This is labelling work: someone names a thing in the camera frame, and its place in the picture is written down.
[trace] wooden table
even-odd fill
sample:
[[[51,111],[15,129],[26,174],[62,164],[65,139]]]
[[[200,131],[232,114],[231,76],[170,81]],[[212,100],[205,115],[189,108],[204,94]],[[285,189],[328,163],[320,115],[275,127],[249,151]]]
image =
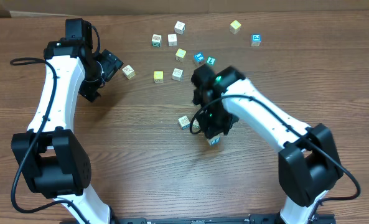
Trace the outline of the wooden table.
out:
[[[314,126],[333,132],[342,164],[362,186],[351,202],[329,202],[320,213],[335,213],[338,223],[369,223],[369,11],[278,12],[248,14],[96,16],[101,49],[130,64],[136,76],[121,71],[100,90],[94,103],[81,96],[75,135],[91,159],[92,185],[119,217],[174,218],[275,213],[285,194],[278,183],[272,149],[244,122],[234,125],[219,145],[182,131],[177,119],[191,117],[194,89],[191,57],[203,52],[217,60],[215,71],[234,65],[271,101]],[[230,22],[239,20],[233,35]],[[44,84],[44,65],[12,67],[17,57],[42,57],[52,40],[65,35],[65,18],[0,19],[0,223],[58,223],[72,216],[61,206],[35,214],[16,212],[10,202],[17,162],[11,137],[32,120]],[[167,46],[176,21],[187,24],[178,35],[187,51],[175,61]],[[259,33],[260,47],[250,47]],[[151,46],[163,36],[161,48]],[[171,79],[184,69],[184,80]],[[152,73],[164,71],[164,83]],[[344,177],[330,196],[351,195]],[[29,192],[20,180],[17,199],[25,208],[48,200]]]

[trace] cube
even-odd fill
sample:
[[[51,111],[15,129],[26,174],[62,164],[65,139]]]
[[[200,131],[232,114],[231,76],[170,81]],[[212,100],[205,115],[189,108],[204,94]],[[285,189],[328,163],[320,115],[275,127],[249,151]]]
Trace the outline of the cube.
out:
[[[216,62],[216,59],[214,59],[213,57],[209,57],[207,60],[207,64],[208,65],[214,65]]]
[[[211,138],[211,139],[208,139],[208,143],[209,145],[216,145],[217,143],[220,142],[220,136],[219,135],[216,135],[215,137]]]
[[[183,78],[183,70],[175,68],[173,70],[172,79],[177,80],[177,81],[181,81],[182,78]]]
[[[179,125],[182,128],[182,130],[190,127],[190,120],[187,116],[179,118]]]
[[[154,34],[152,36],[152,40],[151,40],[152,46],[154,46],[154,47],[161,47],[161,40],[162,40],[162,36],[161,35]]]
[[[195,119],[195,120],[194,120],[194,123],[192,123],[192,127],[193,127],[193,128],[198,128],[198,129],[200,129],[199,122],[197,121],[197,119]]]
[[[241,24],[238,22],[238,21],[234,21],[230,24],[230,31],[233,33],[233,34],[236,34],[240,31],[241,29]]]
[[[177,52],[176,52],[176,60],[178,60],[180,62],[183,62],[185,53],[187,53],[185,50],[178,49]]]
[[[155,83],[163,83],[164,82],[164,72],[163,71],[155,71],[154,72],[154,82]]]
[[[252,34],[252,47],[258,47],[261,43],[261,35],[260,34]]]
[[[177,35],[176,34],[169,34],[167,36],[167,41],[170,47],[177,46]]]
[[[174,32],[178,34],[183,34],[185,31],[185,24],[183,22],[177,21],[174,26]]]
[[[200,65],[205,62],[205,57],[203,57],[202,53],[197,53],[194,55],[194,63],[196,65]]]
[[[130,65],[127,65],[126,67],[124,67],[122,71],[124,75],[126,76],[126,78],[128,79],[132,78],[135,75],[135,72]]]

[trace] wood grain surface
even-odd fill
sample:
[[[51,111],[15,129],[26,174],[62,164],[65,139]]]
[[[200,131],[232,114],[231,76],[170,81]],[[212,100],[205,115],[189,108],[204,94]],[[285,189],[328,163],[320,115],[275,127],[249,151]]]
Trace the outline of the wood grain surface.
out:
[[[163,16],[84,17],[95,25],[101,49],[115,53],[136,71],[121,71],[100,90],[94,103],[79,97],[75,135],[88,153],[92,185],[119,217],[175,218],[243,216],[276,213],[285,194],[278,183],[278,160],[272,149],[244,122],[234,125],[217,146],[179,128],[191,117],[194,89],[191,57],[203,52],[251,78],[256,87],[293,117],[333,132],[342,164],[360,181],[362,196],[351,202],[327,202],[320,213],[335,213],[338,223],[369,223],[369,11],[278,12]],[[242,23],[233,35],[230,22]],[[167,46],[176,21],[187,51]],[[250,47],[259,33],[260,47]],[[153,34],[162,47],[151,46]],[[65,35],[65,18],[0,19],[0,223],[58,223],[72,219],[61,206],[21,214],[13,209],[10,190],[17,162],[10,143],[32,120],[44,84],[43,65],[12,67],[17,57],[42,57],[52,40]],[[184,80],[171,79],[173,69]],[[155,84],[153,71],[164,71]],[[353,194],[344,177],[329,196]],[[47,200],[29,192],[20,180],[17,199],[24,208]]]

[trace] cable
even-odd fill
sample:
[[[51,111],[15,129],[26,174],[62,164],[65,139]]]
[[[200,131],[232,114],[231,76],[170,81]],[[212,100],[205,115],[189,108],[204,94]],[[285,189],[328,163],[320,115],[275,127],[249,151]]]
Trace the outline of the cable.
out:
[[[34,213],[34,212],[38,212],[38,211],[41,211],[43,209],[49,208],[49,207],[51,207],[53,205],[56,205],[56,204],[66,203],[68,205],[68,207],[72,207],[74,209],[74,211],[78,214],[78,216],[82,219],[82,221],[84,223],[90,224],[90,222],[87,221],[86,218],[83,216],[83,214],[80,212],[79,208],[69,200],[54,201],[54,202],[48,203],[46,205],[40,206],[38,208],[33,208],[33,209],[30,209],[30,210],[23,209],[20,206],[18,206],[18,204],[17,204],[16,190],[17,190],[18,180],[20,178],[21,172],[24,168],[24,164],[25,164],[25,161],[28,158],[28,155],[31,153],[32,148],[35,146],[35,144],[37,144],[38,138],[39,138],[40,134],[42,133],[42,130],[44,129],[44,127],[46,125],[46,122],[49,119],[50,110],[52,109],[55,92],[57,90],[57,78],[58,78],[57,73],[55,72],[55,69],[53,68],[53,66],[50,63],[48,63],[47,61],[45,61],[43,59],[40,59],[40,58],[32,58],[32,57],[15,58],[15,59],[10,61],[10,65],[12,65],[12,66],[30,65],[30,64],[35,64],[35,63],[44,63],[47,66],[49,66],[49,68],[53,72],[53,89],[52,89],[52,94],[50,96],[49,104],[47,105],[46,112],[43,115],[43,120],[42,120],[42,123],[40,124],[39,130],[36,132],[35,137],[33,138],[32,142],[30,143],[30,145],[28,147],[28,150],[26,151],[25,156],[22,159],[22,161],[21,161],[21,163],[18,167],[16,176],[14,178],[14,181],[13,181],[13,184],[12,184],[12,187],[11,187],[11,203],[12,203],[12,206],[18,212],[21,212],[21,213]]]
[[[100,53],[100,36],[98,35],[97,29],[95,26],[91,26],[91,28],[93,28],[93,30],[95,30],[96,35],[97,35],[97,49],[96,51],[93,53],[93,58],[97,57],[98,54]]]
[[[313,142],[311,142],[309,139],[306,139],[303,135],[299,134],[297,131],[295,131],[291,125],[287,124],[283,119],[281,119],[272,109],[270,109],[268,106],[266,106],[263,102],[257,100],[253,96],[246,96],[246,95],[225,95],[220,98],[217,98],[215,100],[212,100],[211,102],[207,103],[205,106],[203,106],[201,109],[199,109],[195,114],[194,117],[191,119],[190,123],[190,132],[192,134],[198,134],[201,132],[201,130],[197,131],[196,133],[192,132],[192,125],[196,118],[201,114],[201,112],[205,111],[210,105],[222,101],[225,98],[247,98],[249,101],[254,101],[255,103],[262,106],[267,112],[269,112],[272,116],[274,116],[284,127],[286,127],[290,132],[294,133],[297,137],[304,140],[311,148],[315,149],[319,153],[321,153],[324,157],[326,157],[328,160],[330,160],[335,166],[337,166],[340,170],[342,170],[349,178],[352,180],[354,185],[356,186],[356,193],[352,196],[348,197],[329,197],[329,198],[322,198],[319,199],[315,205],[314,208],[308,218],[308,224],[311,224],[313,222],[313,216],[315,215],[319,205],[322,205],[322,202],[328,202],[328,201],[345,201],[345,200],[353,200],[356,199],[361,194],[361,187],[358,183],[357,179],[350,173],[346,168],[344,168],[342,165],[340,165],[337,161],[335,161],[332,157],[330,157],[326,152],[324,152],[320,147],[316,146]]]

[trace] yellow cube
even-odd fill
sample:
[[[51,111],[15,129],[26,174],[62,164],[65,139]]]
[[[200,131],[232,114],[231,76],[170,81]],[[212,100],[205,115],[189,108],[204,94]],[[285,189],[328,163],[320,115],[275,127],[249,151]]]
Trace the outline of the yellow cube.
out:
[[[233,33],[233,34],[236,34],[240,31],[241,29],[241,24],[238,22],[238,21],[234,21],[230,24],[230,31]]]
[[[180,62],[183,62],[185,53],[187,53],[185,50],[178,49],[177,52],[176,52],[176,60],[178,60]]]
[[[155,71],[154,72],[154,82],[155,83],[163,83],[164,82],[164,72],[163,71]]]

